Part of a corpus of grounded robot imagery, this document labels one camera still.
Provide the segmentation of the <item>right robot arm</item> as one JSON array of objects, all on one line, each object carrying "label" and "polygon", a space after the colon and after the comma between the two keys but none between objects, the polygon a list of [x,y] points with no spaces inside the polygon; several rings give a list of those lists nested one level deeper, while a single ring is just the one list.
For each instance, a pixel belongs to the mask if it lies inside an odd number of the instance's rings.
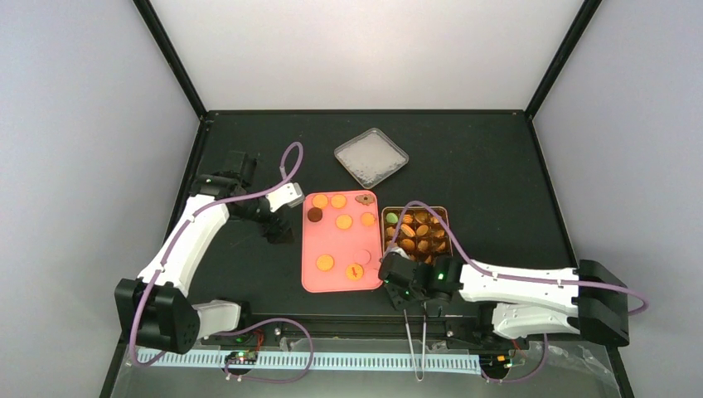
[{"label": "right robot arm", "polygon": [[483,347],[542,334],[574,334],[610,347],[630,343],[628,287],[594,260],[581,260],[575,268],[518,269],[449,255],[428,265],[391,252],[378,276],[398,309],[454,298],[494,303],[492,314],[472,325]]}]

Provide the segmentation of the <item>gold cookie tin box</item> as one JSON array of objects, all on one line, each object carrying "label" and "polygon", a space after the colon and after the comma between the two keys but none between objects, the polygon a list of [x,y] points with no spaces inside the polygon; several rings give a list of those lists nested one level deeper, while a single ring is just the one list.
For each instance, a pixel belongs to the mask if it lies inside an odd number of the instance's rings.
[{"label": "gold cookie tin box", "polygon": [[[451,255],[453,244],[448,237],[448,232],[440,223],[443,221],[447,226],[449,225],[447,210],[442,206],[432,206],[431,209],[437,213],[436,216],[421,206],[410,207],[403,216],[400,215],[401,206],[385,207],[381,212],[383,249],[399,246],[405,250],[411,260],[418,260],[428,265],[433,265],[439,256]],[[396,213],[399,216],[399,222],[389,225],[385,221],[385,215],[388,212]],[[402,223],[412,225],[416,229],[416,237],[403,236],[399,231]]]}]

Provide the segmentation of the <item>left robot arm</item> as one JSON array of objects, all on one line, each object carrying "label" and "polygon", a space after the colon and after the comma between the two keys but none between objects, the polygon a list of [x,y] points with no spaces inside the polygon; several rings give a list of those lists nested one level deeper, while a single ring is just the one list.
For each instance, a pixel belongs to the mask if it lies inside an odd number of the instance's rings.
[{"label": "left robot arm", "polygon": [[121,279],[114,291],[128,352],[140,347],[159,354],[189,352],[196,342],[233,332],[243,317],[242,302],[214,299],[193,304],[188,296],[204,254],[230,220],[251,221],[270,244],[293,240],[283,217],[286,207],[304,200],[293,181],[303,161],[303,146],[290,144],[279,163],[280,182],[251,192],[256,158],[235,153],[221,170],[195,178],[186,206],[155,257],[134,279]]}]

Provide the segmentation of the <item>green round cookie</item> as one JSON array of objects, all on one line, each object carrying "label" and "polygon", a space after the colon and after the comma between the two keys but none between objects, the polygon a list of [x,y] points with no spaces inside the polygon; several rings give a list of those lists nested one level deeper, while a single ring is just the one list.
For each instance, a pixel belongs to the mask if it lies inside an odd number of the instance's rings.
[{"label": "green round cookie", "polygon": [[394,212],[388,212],[385,215],[385,221],[390,224],[396,224],[399,222],[399,216]]}]

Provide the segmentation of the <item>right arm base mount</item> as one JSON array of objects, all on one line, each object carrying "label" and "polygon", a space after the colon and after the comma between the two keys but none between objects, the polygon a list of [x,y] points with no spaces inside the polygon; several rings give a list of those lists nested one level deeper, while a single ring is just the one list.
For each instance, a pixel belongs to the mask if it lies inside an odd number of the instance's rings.
[{"label": "right arm base mount", "polygon": [[478,318],[446,318],[444,328],[444,340],[449,348],[465,348],[474,353],[503,354],[516,348],[527,350],[530,346],[530,342],[523,337],[499,337],[492,330],[491,324],[479,321]]}]

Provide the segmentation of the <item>pink plastic tray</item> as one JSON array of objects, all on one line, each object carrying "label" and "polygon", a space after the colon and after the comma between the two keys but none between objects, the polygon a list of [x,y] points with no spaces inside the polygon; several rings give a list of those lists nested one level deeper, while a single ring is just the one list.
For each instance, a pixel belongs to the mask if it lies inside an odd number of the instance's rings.
[{"label": "pink plastic tray", "polygon": [[[322,209],[322,220],[312,223],[307,219],[306,214],[313,207],[312,199],[316,194],[327,195],[329,203]],[[330,205],[330,197],[335,194],[343,194],[347,197],[347,205],[344,208],[336,209]],[[309,293],[374,290],[382,285],[378,272],[384,249],[377,198],[374,204],[363,206],[355,201],[355,196],[360,194],[372,194],[376,197],[368,190],[316,192],[306,196],[303,202],[301,283]],[[361,215],[365,212],[376,216],[375,225],[362,225]],[[336,218],[342,214],[348,214],[354,220],[353,226],[345,231],[335,225]],[[348,265],[356,263],[354,254],[358,250],[368,250],[372,260],[369,264],[363,265],[365,270],[363,278],[352,281],[345,276],[345,269]],[[335,260],[334,267],[328,272],[318,270],[315,265],[317,257],[325,254],[331,255]]]}]

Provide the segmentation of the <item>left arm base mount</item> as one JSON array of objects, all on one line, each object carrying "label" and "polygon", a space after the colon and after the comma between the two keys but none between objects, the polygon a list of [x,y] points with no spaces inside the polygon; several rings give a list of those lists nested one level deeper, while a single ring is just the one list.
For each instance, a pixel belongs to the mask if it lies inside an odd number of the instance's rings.
[{"label": "left arm base mount", "polygon": [[264,347],[270,344],[275,345],[274,340],[277,338],[275,330],[277,328],[279,328],[278,324],[267,324],[236,336],[209,336],[200,340],[200,344],[221,347],[244,347],[245,349]]}]

